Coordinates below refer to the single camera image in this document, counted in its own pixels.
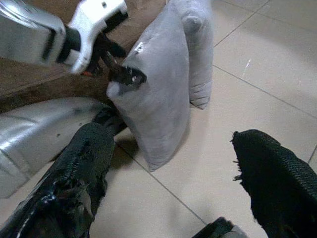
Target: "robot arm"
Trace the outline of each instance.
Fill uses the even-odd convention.
[[[65,26],[59,17],[22,0],[1,0],[0,57],[45,66],[63,63],[73,74],[94,73],[102,58],[134,82],[136,71],[122,68],[112,57],[125,56],[124,49],[105,35],[127,17],[124,0],[83,0]]]

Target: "brown couch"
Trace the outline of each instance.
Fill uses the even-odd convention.
[[[125,0],[129,18],[108,36],[127,52],[155,19],[165,0]],[[78,0],[33,0],[63,22],[71,20]],[[68,74],[62,65],[46,68],[0,58],[0,113],[31,103],[68,96],[88,96],[106,102],[107,70],[98,78]]]

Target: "floor tile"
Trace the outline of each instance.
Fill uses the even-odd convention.
[[[317,32],[316,0],[271,0],[259,13]]]
[[[225,216],[249,237],[265,238],[253,220],[247,193],[232,181],[238,175],[232,133],[262,130],[308,161],[317,141],[317,120],[222,70],[214,68],[213,78],[211,104],[204,111],[192,109],[187,139],[153,175],[205,222]],[[146,167],[128,130],[116,140]]]
[[[223,0],[236,6],[243,7],[245,9],[256,11],[263,6],[267,0]]]
[[[255,14],[216,46],[214,64],[317,117],[316,39]]]
[[[1,201],[0,224],[23,199],[48,167],[12,198]],[[106,177],[108,189],[91,237],[190,238],[205,225],[121,149],[116,148]]]
[[[251,11],[218,0],[212,3],[212,10],[214,13],[214,45],[253,14]]]
[[[309,162],[311,168],[317,173],[317,151],[314,152],[312,159]]]

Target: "frayed black fabric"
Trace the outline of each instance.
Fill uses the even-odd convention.
[[[235,180],[251,197],[251,209],[269,238],[317,238],[317,175],[271,136],[235,132],[241,174]]]

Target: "gray pillow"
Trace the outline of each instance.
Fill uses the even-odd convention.
[[[142,71],[139,86],[110,82],[107,96],[131,129],[152,172],[178,147],[190,116],[186,37],[178,11],[168,4],[143,32],[123,66]]]
[[[213,58],[211,0],[171,0],[170,3],[176,5],[186,34],[189,50],[190,102],[204,109],[211,96]]]

